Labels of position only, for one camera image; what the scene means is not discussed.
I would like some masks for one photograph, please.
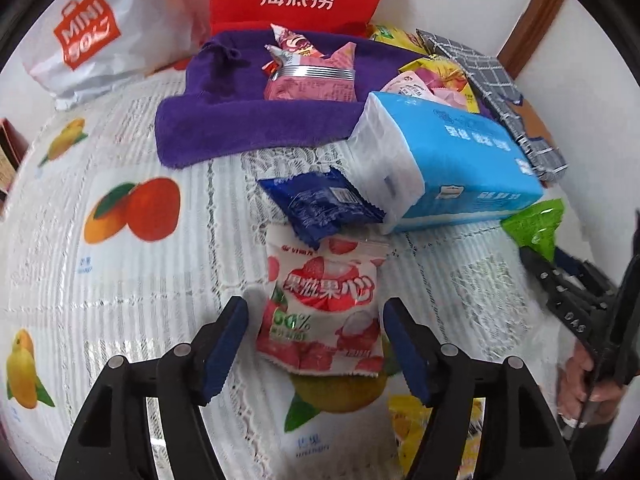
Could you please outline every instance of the human hand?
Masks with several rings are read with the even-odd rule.
[[[579,341],[576,341],[574,355],[566,362],[564,370],[559,370],[558,413],[565,418],[577,420],[583,403],[587,400],[584,384],[585,372],[593,370],[593,359]],[[621,388],[613,380],[602,381],[593,389],[590,400],[600,405],[588,424],[605,424],[615,418],[620,400],[625,395],[626,386]]]

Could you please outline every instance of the table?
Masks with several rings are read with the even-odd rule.
[[[179,171],[163,168],[155,148],[155,110],[163,97],[183,89],[184,74],[169,70],[59,113],[20,168],[0,235],[6,255],[0,270],[2,357],[25,329],[50,402],[39,400],[28,410],[16,399],[0,400],[16,455],[35,479],[53,478],[72,423],[110,356],[160,357],[215,320],[228,298],[242,295],[251,312],[248,335],[223,393],[203,410],[227,477],[399,478],[386,396],[406,391],[401,376],[388,378],[385,393],[365,409],[321,413],[285,432],[294,387],[254,349],[270,293],[265,229],[285,221],[256,180],[329,166],[348,176],[345,144],[260,150]],[[52,140],[65,128],[76,128],[82,139],[54,156]],[[158,180],[166,200],[172,186],[179,190],[178,222],[169,236],[145,242],[129,221],[112,237],[88,243],[95,227],[89,219],[105,195]],[[546,196],[559,193],[553,189]],[[559,244],[588,258],[577,226],[569,208]],[[97,232],[111,228],[101,224]],[[379,298],[399,296],[442,343],[472,357],[521,355],[553,409],[560,325],[540,309],[539,290],[498,222],[394,234],[389,243]],[[0,380],[6,381],[4,367]],[[148,409],[159,476],[170,478],[157,403],[149,400]]]

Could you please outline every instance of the wooden door frame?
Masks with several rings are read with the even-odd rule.
[[[517,78],[533,56],[558,15],[563,2],[564,0],[531,0],[529,2],[529,6],[498,54],[498,60],[513,79]]]

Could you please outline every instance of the metal screw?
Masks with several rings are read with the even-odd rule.
[[[515,368],[516,370],[520,370],[524,366],[524,361],[515,355],[512,355],[507,359],[507,364],[511,368]]]
[[[184,357],[185,355],[189,355],[191,352],[191,345],[188,343],[179,344],[174,348],[174,354],[178,357]]]
[[[124,363],[124,357],[122,357],[121,355],[114,355],[111,359],[107,361],[109,368],[113,368],[113,369],[120,368],[123,363]]]
[[[440,351],[442,352],[443,355],[446,355],[448,357],[453,357],[455,355],[458,355],[458,347],[450,343],[446,343],[442,345],[440,347]]]

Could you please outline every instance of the tissue package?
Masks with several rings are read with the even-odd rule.
[[[543,194],[500,124],[418,98],[371,93],[348,146],[385,233],[502,219]]]

